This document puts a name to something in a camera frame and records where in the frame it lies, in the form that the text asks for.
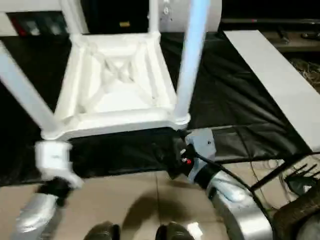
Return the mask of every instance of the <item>beige floor tile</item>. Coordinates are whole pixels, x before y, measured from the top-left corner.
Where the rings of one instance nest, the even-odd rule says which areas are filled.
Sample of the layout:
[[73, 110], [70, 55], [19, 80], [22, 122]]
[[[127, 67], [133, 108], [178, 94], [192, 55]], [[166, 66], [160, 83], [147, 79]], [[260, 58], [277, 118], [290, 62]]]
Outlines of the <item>beige floor tile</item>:
[[[266, 173], [264, 170], [255, 170], [255, 173], [259, 179], [262, 179]], [[261, 188], [263, 192], [264, 198], [261, 201], [267, 201], [270, 205], [269, 207], [273, 207], [276, 209], [281, 208], [282, 206], [289, 203], [288, 197], [284, 188], [281, 185], [281, 182], [278, 177], [274, 178], [272, 181], [268, 182]], [[259, 190], [256, 191], [258, 196], [261, 196]]]
[[240, 177], [249, 186], [252, 186], [257, 182], [249, 162], [231, 163], [225, 164], [224, 166]]
[[2, 240], [10, 239], [20, 209], [26, 205], [37, 188], [37, 185], [0, 188], [0, 236]]
[[159, 194], [159, 216], [162, 224], [197, 221], [211, 222], [220, 220], [206, 193], [195, 184], [188, 183], [180, 176], [169, 180], [166, 173], [157, 172]]
[[307, 164], [307, 167], [303, 170], [307, 170], [308, 168], [311, 168], [313, 165], [317, 164], [317, 166], [310, 171], [310, 174], [314, 174], [316, 172], [320, 171], [320, 156], [319, 155], [313, 155], [313, 156], [307, 156], [300, 162], [296, 163], [294, 167], [296, 169], [302, 167], [304, 164]]
[[270, 159], [267, 161], [254, 161], [254, 162], [252, 162], [252, 166], [254, 169], [264, 170], [264, 171], [270, 173], [275, 168], [279, 167], [282, 163], [284, 163], [283, 160]]
[[68, 202], [55, 240], [81, 240], [104, 221], [122, 227], [121, 240], [149, 240], [160, 225], [154, 173], [87, 180]]

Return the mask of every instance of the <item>person's foot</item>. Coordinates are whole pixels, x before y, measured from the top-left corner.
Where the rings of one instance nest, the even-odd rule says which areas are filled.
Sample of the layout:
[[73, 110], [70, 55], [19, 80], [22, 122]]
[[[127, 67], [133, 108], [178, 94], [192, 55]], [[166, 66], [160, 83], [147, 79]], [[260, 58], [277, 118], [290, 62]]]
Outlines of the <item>person's foot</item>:
[[111, 222], [106, 221], [104, 223], [95, 225], [84, 240], [119, 240], [120, 239], [120, 227], [113, 225]]
[[175, 222], [161, 225], [155, 235], [155, 240], [195, 240], [185, 227]]

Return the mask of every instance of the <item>white chair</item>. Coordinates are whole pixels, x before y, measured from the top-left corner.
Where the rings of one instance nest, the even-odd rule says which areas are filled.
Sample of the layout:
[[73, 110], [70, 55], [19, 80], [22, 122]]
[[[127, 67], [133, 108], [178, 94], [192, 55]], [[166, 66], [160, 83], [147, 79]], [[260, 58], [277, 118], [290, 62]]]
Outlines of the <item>white chair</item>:
[[158, 2], [149, 1], [149, 32], [70, 36], [72, 49], [52, 113], [10, 55], [0, 77], [41, 128], [45, 140], [170, 127], [184, 129], [206, 33], [210, 0], [193, 0], [177, 93], [160, 48]]

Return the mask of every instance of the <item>black plastic sheet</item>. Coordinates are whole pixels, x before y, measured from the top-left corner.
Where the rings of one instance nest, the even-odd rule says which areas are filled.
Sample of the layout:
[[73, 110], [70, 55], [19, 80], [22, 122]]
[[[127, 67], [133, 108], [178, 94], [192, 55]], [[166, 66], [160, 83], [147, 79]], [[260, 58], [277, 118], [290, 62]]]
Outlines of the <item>black plastic sheet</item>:
[[[183, 34], [165, 33], [162, 52], [177, 86]], [[71, 44], [66, 37], [0, 38], [52, 110], [58, 100]], [[0, 85], [0, 185], [38, 182], [34, 144], [40, 130]], [[208, 34], [190, 107], [189, 130], [211, 128], [216, 159], [224, 163], [289, 159], [311, 150], [259, 79], [223, 35]], [[72, 139], [70, 156], [81, 177], [164, 170], [175, 160], [169, 128]]]

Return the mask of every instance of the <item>wire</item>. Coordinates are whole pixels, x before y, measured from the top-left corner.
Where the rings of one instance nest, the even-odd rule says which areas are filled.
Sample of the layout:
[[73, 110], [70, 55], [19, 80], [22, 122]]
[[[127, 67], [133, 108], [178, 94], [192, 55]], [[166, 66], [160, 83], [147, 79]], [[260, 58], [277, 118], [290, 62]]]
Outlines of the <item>wire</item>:
[[[250, 162], [250, 167], [251, 167], [251, 170], [252, 170], [252, 173], [253, 173], [255, 179], [256, 179], [257, 181], [260, 181], [259, 178], [258, 178], [258, 176], [257, 176], [257, 174], [256, 174], [256, 171], [255, 171], [255, 169], [254, 169], [254, 166], [253, 166], [252, 162]], [[259, 188], [259, 190], [260, 190], [260, 192], [261, 192], [262, 197], [264, 198], [265, 203], [268, 204], [271, 209], [279, 210], [278, 208], [272, 206], [272, 205], [267, 201], [267, 198], [266, 198], [264, 192], [262, 191], [262, 189]]]
[[209, 160], [208, 158], [201, 156], [200, 154], [196, 153], [196, 157], [201, 159], [202, 161], [206, 162], [207, 164], [210, 164], [214, 167], [216, 167], [217, 169], [225, 172], [226, 174], [230, 175], [231, 177], [233, 177], [235, 180], [237, 180], [239, 183], [241, 183], [246, 190], [249, 190], [251, 193], [252, 191], [250, 190], [250, 186], [248, 184], [246, 184], [240, 177], [238, 177], [237, 175], [235, 175], [233, 172], [231, 172], [230, 170], [226, 169], [224, 166], [220, 165], [219, 163], [216, 163], [214, 161]]
[[286, 182], [285, 182], [285, 178], [284, 178], [284, 174], [282, 173], [280, 176], [279, 176], [279, 180], [280, 180], [280, 184], [282, 186], [282, 189], [284, 191], [284, 195], [286, 197], [286, 199], [291, 203], [291, 198], [290, 198], [290, 194], [294, 194], [290, 191], [287, 190], [286, 188]]
[[276, 166], [270, 166], [270, 162], [271, 161], [274, 161], [274, 160], [263, 161], [262, 164], [266, 169], [276, 169], [277, 167], [279, 167], [279, 161], [278, 160], [275, 160]]
[[300, 58], [292, 58], [290, 63], [313, 87], [320, 85], [320, 64]]

